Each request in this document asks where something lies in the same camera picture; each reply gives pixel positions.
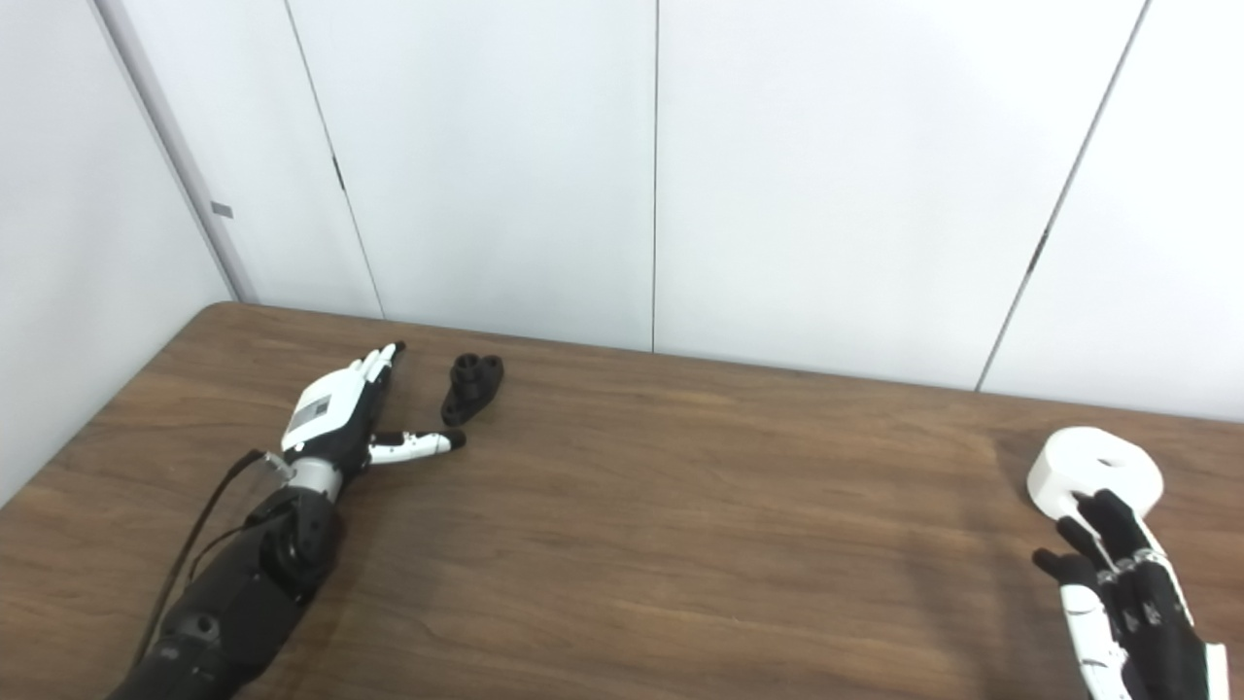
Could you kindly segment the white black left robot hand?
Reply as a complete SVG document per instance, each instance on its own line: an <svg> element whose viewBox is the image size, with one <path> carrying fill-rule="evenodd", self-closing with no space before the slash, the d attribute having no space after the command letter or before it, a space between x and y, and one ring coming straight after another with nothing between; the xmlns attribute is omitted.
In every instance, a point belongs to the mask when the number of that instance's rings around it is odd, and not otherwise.
<svg viewBox="0 0 1244 700"><path fill-rule="evenodd" d="M281 438L289 486L333 499L373 465L406 464L466 446L458 429L438 433L382 433L378 429L396 359L404 342L369 349L347 367L331 371L302 390Z"/></svg>

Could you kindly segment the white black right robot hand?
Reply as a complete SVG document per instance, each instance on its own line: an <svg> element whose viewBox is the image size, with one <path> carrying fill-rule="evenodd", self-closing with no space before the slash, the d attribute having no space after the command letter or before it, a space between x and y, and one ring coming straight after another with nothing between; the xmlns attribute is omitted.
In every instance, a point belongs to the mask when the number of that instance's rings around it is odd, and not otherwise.
<svg viewBox="0 0 1244 700"><path fill-rule="evenodd" d="M1111 491L1075 494L1057 518L1070 552L1039 548L1056 581L1088 699L1229 699L1229 654L1207 643L1174 566L1141 515Z"/></svg>

